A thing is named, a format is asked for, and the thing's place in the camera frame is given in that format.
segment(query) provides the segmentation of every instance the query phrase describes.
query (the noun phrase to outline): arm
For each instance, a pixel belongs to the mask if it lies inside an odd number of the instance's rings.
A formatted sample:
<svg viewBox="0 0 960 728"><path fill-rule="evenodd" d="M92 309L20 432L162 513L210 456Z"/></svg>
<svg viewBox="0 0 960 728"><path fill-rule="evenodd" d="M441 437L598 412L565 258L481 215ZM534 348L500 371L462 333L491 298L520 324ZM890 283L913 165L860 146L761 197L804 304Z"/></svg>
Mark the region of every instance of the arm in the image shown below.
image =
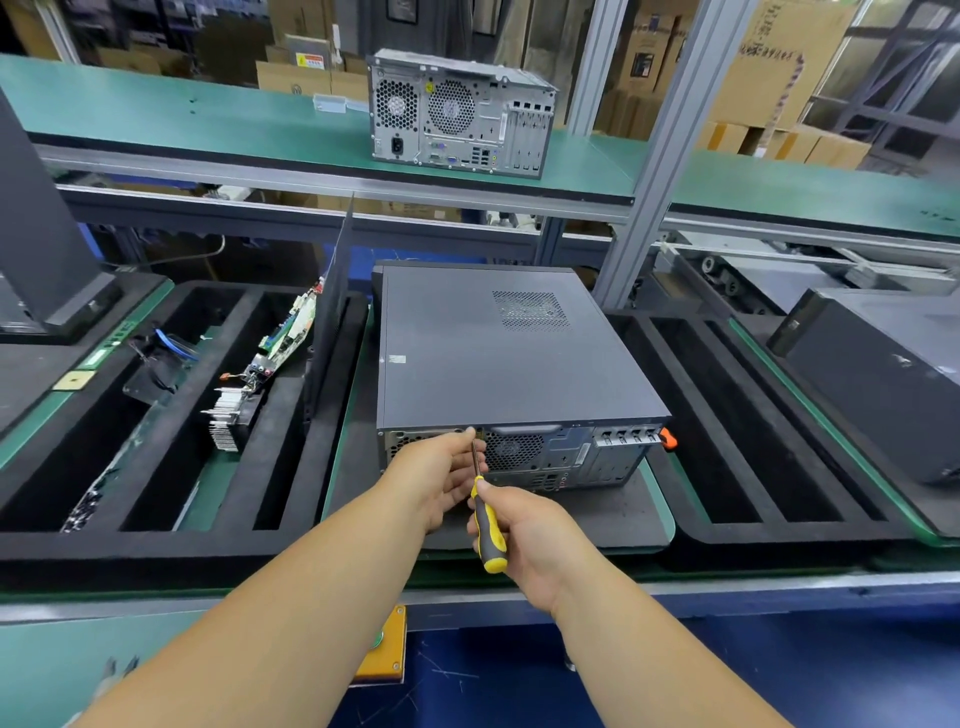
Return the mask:
<svg viewBox="0 0 960 728"><path fill-rule="evenodd" d="M508 531L507 575L557 622L607 728L788 728L559 504L486 482L477 490ZM468 531L476 535L473 519Z"/></svg>
<svg viewBox="0 0 960 728"><path fill-rule="evenodd" d="M403 448L367 493L97 700L77 728L326 725L424 535L469 495L473 436L470 429Z"/></svg>

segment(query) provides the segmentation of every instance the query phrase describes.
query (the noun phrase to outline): yellow screwdriver handle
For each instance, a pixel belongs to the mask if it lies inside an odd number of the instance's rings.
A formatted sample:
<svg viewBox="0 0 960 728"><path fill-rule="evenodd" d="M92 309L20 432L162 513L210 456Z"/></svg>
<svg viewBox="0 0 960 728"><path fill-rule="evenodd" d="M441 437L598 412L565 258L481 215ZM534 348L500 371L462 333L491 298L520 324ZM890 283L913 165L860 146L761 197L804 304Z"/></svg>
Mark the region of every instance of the yellow screwdriver handle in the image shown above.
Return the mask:
<svg viewBox="0 0 960 728"><path fill-rule="evenodd" d="M483 475L473 478L473 519L477 524L477 544L479 545L480 561L487 573L501 573L507 570L507 540L503 538L500 525L496 522L493 508L477 495L477 481L483 480Z"/></svg>

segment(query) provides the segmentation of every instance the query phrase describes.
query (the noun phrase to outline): green workbench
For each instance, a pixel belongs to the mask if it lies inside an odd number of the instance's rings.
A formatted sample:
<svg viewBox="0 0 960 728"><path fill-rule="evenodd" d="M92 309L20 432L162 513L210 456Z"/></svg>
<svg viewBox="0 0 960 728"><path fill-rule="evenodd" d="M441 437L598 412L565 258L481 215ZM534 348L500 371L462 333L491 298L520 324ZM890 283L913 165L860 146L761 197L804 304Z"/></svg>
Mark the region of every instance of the green workbench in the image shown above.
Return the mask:
<svg viewBox="0 0 960 728"><path fill-rule="evenodd" d="M373 161L368 117L310 98L0 56L36 143L628 206L647 145L553 132L540 180ZM960 238L960 190L869 172L695 152L671 211L921 239Z"/></svg>

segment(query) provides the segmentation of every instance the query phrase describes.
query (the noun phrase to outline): blue floor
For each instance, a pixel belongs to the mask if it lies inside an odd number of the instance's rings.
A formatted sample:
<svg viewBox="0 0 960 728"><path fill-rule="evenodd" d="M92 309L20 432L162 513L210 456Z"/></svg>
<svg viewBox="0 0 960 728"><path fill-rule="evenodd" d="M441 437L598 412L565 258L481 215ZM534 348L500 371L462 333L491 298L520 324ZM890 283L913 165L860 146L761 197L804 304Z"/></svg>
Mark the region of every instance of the blue floor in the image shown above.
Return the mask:
<svg viewBox="0 0 960 728"><path fill-rule="evenodd" d="M797 728L960 725L960 608L685 624ZM600 726L563 656L550 625L413 634L405 684L349 691L331 725Z"/></svg>

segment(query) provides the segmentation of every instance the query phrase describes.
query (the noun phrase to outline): screwdriver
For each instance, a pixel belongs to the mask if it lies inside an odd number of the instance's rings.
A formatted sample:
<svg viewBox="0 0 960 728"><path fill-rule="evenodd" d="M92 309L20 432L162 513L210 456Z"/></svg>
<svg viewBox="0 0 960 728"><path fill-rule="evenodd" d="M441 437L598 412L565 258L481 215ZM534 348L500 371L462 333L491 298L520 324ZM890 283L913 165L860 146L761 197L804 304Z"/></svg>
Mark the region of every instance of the screwdriver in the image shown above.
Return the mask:
<svg viewBox="0 0 960 728"><path fill-rule="evenodd" d="M480 474L476 441L470 442L470 452L473 453L473 490L470 495L475 508L473 519L477 524L477 550L487 573L501 573L507 570L507 540L503 538L493 508L477 495L477 482L483 480L483 475Z"/></svg>

